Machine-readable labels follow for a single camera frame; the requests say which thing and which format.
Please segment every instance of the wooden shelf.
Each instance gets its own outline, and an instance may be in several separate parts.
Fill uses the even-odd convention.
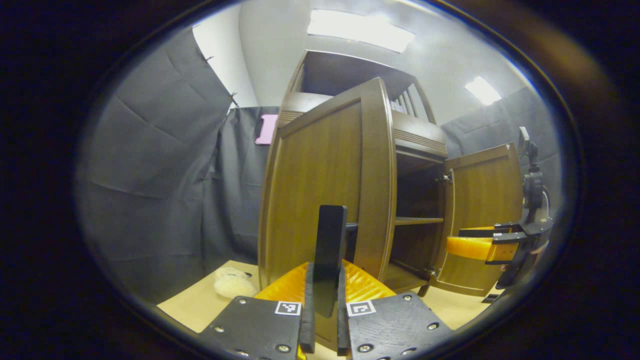
[[[443,218],[406,218],[396,217],[396,226],[398,225],[418,225],[418,224],[437,224],[443,222]]]
[[[383,283],[396,293],[401,293],[427,285],[428,281],[400,266],[389,263],[387,264],[387,269],[385,269]]]

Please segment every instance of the white wall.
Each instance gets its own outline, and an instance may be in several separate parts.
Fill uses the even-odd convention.
[[[241,4],[229,6],[193,26],[193,36],[208,63],[241,108],[258,106],[240,41]]]
[[[369,44],[307,35],[314,8],[363,15],[386,15],[392,24],[416,34],[402,54]],[[484,77],[505,97],[527,86],[492,46],[463,24],[397,1],[248,0],[240,13],[245,60],[262,106],[280,105],[304,50],[330,51],[370,59],[416,76],[438,124],[482,108],[464,86]]]

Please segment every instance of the white ceiling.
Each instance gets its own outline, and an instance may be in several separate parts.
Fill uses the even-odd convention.
[[[308,36],[314,8],[360,15],[385,15],[391,24],[416,34],[402,54],[338,38]],[[527,86],[522,75],[498,51],[466,25],[407,1],[247,0],[239,32],[244,59],[261,106],[280,105],[304,50],[331,51],[367,58],[418,78],[438,124],[483,105],[464,86],[484,77],[505,97]]]

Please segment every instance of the pink sign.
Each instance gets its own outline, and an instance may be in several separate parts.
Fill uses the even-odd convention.
[[[258,145],[271,145],[271,139],[273,139],[273,133],[276,129],[276,122],[278,121],[278,115],[263,115],[262,116],[262,130],[260,130],[260,136],[255,139],[255,143]]]

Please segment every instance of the beige floor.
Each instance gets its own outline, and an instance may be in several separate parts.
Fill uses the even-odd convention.
[[[253,274],[249,280],[258,286],[257,266],[236,261],[227,261],[224,266],[232,266]],[[212,274],[209,274],[158,307],[189,329],[202,332],[230,301],[215,292],[213,281]],[[490,293],[500,292],[494,288]],[[466,324],[489,306],[482,303],[483,297],[461,295],[438,288],[429,288],[422,300],[453,330]],[[309,354],[307,357],[309,360],[343,359],[320,344],[316,344],[315,354]]]

